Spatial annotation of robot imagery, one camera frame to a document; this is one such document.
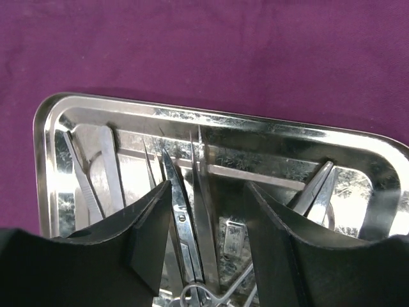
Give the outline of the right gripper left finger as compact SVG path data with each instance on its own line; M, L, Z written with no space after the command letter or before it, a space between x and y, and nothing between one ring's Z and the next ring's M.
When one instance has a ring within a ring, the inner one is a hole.
M171 219L171 183L68 237L1 230L2 306L151 306Z

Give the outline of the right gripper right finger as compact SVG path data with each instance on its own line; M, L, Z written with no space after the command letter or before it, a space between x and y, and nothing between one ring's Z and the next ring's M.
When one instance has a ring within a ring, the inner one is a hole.
M407 306L408 237L369 242L324 228L243 189L262 306Z

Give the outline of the pointed steel tweezers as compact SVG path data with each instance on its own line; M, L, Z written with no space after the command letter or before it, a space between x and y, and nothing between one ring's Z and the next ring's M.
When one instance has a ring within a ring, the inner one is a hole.
M204 283L213 292L220 291L217 222L210 186L208 167L204 157L196 154L192 133L190 152L192 162L192 188L194 194L194 225L203 268Z
M149 180L151 189L154 189L157 186L157 184L155 181L153 170L151 168L150 158L147 153L146 144L144 141L143 141L143 147L144 147L144 156L145 156L146 167L147 167L147 172L148 172L148 180Z

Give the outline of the steel serrated forceps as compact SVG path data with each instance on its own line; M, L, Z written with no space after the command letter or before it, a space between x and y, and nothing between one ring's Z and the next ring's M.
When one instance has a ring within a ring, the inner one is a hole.
M68 151L72 156L73 170L89 211L89 221L91 224L98 223L105 218L105 215L98 203L91 180L89 179L89 176L85 172L84 168L81 166L79 157L73 145L71 133L69 131L64 131L63 136L68 147Z

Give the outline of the purple cloth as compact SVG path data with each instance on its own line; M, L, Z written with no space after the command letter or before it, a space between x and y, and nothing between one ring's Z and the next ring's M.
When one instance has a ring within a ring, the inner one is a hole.
M39 231L33 117L67 91L407 143L408 2L2 1L2 226Z

